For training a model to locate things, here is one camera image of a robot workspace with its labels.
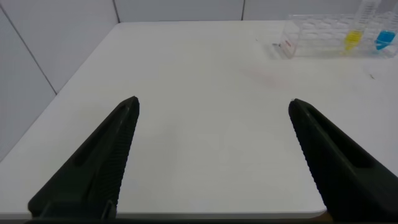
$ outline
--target white table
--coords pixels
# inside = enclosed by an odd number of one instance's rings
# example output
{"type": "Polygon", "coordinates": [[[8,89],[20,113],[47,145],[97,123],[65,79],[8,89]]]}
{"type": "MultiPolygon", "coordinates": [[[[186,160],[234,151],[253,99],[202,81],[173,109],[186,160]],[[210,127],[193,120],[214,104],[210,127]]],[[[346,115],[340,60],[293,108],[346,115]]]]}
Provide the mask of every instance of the white table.
{"type": "Polygon", "coordinates": [[[29,217],[33,195],[132,95],[141,111],[120,217],[322,214],[287,111],[293,98],[398,174],[397,60],[282,60],[271,45],[282,28],[282,21],[117,25],[0,162],[0,218],[29,217]]]}

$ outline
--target wall seam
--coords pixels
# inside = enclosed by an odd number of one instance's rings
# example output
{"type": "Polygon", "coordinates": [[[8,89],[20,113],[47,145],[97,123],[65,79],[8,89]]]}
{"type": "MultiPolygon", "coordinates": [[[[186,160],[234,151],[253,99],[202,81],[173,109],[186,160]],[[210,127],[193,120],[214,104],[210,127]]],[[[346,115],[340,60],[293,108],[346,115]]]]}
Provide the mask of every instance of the wall seam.
{"type": "Polygon", "coordinates": [[[120,17],[119,17],[118,9],[116,7],[116,2],[115,2],[115,0],[112,0],[112,2],[113,2],[114,11],[116,12],[116,17],[118,18],[118,24],[119,24],[120,23],[120,17]]]}
{"type": "Polygon", "coordinates": [[[11,18],[8,16],[6,10],[3,8],[3,6],[0,3],[0,10],[3,11],[4,15],[6,16],[7,20],[10,22],[12,28],[15,30],[15,32],[17,33],[18,37],[20,38],[20,40],[22,41],[22,43],[24,44],[25,48],[27,49],[27,51],[29,52],[30,56],[33,58],[33,61],[36,63],[37,67],[39,68],[40,72],[43,74],[44,78],[46,79],[47,83],[49,83],[52,91],[54,91],[55,95],[57,95],[57,91],[55,91],[54,87],[51,85],[49,78],[47,78],[47,76],[45,75],[45,73],[43,72],[42,67],[39,65],[39,63],[37,62],[35,56],[33,55],[32,51],[28,48],[26,42],[24,41],[24,39],[22,38],[21,34],[18,32],[17,28],[15,27],[14,23],[11,21],[11,18]]]}
{"type": "Polygon", "coordinates": [[[243,0],[243,6],[242,6],[242,17],[241,21],[243,21],[243,15],[244,15],[244,6],[246,5],[246,0],[243,0]]]}

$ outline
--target test tube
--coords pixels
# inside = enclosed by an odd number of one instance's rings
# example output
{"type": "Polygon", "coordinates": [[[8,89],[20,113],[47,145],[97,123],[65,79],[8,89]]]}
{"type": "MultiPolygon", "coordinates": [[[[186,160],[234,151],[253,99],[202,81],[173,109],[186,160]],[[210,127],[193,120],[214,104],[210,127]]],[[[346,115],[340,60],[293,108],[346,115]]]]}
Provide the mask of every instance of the test tube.
{"type": "Polygon", "coordinates": [[[356,47],[362,39],[363,32],[379,7],[381,0],[363,0],[354,16],[354,21],[345,38],[345,50],[350,51],[356,47]]]}
{"type": "Polygon", "coordinates": [[[384,28],[380,31],[376,39],[376,49],[381,50],[391,44],[398,31],[398,3],[392,10],[392,14],[384,24],[384,28]]]}

